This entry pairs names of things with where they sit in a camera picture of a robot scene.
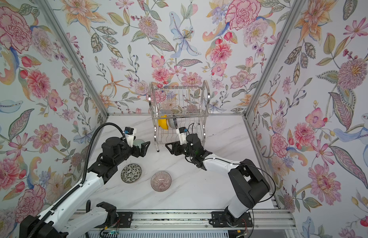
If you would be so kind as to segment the dark blue patterned bowl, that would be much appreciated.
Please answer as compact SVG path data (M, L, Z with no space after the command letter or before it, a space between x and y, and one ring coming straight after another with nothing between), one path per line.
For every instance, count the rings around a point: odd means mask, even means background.
M171 129L175 130L178 129L178 122L176 118L169 118L168 125Z

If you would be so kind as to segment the black white speckled bowl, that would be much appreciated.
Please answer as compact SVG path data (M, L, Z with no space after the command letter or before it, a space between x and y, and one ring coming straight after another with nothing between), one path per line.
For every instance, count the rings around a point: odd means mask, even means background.
M142 175L142 168L138 164L129 164L121 171L121 180L125 183L134 183Z

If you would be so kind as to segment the pink glass bowl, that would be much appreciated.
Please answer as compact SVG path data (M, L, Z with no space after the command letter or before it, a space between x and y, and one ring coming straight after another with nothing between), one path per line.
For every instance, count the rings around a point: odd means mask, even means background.
M156 192L164 192L170 188L172 177L165 171L158 171L151 178L151 187Z

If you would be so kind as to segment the steel two-tier dish rack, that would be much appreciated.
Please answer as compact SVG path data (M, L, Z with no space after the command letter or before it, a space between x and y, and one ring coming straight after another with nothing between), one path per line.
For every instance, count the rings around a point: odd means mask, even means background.
M209 115L211 91L207 81L200 86L178 86L159 88L150 84L147 100L152 117L154 144L157 152L166 143L179 141L176 130L159 127L158 119L176 118L178 128L186 127L187 134L197 134L201 143L206 141L206 121Z

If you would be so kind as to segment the green glass bowl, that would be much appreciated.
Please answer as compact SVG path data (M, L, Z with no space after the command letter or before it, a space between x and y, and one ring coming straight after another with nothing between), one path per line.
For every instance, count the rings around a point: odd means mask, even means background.
M145 142L145 141L144 141L144 140L142 140L142 139L135 139L135 140L133 141L133 145L134 145L134 146L136 146L136 147L141 148L141 146L142 146L142 144L143 144L144 142Z

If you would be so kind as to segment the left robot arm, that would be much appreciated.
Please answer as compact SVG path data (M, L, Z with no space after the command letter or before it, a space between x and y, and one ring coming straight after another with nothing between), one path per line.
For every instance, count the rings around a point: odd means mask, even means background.
M130 156L144 157L150 142L130 147L119 137L111 137L102 145L103 152L93 163L85 178L39 215L28 215L21 223L21 238L78 238L91 229L111 227L121 220L117 208L100 202L91 211L72 219L72 215L89 197L106 184L118 166Z

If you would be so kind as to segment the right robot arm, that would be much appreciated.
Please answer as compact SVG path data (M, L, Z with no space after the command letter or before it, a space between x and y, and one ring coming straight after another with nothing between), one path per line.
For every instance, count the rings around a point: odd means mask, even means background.
M172 155L183 155L199 169L216 172L230 179L235 196L225 208L223 217L232 225L261 202L271 190L268 181L262 175L263 171L251 160L237 162L221 158L204 149L197 134L189 134L184 140L166 143L165 147Z

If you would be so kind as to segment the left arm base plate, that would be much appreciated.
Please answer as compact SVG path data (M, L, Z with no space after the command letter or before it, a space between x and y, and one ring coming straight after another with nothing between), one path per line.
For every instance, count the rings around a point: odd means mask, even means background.
M100 225L95 228L130 228L132 216L133 212L112 212L105 222L100 223Z

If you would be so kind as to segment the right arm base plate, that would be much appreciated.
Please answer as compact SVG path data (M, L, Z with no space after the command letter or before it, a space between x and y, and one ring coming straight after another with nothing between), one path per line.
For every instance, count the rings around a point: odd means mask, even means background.
M239 218L234 218L225 211L211 212L209 224L213 228L252 228L253 219L249 212L243 213Z

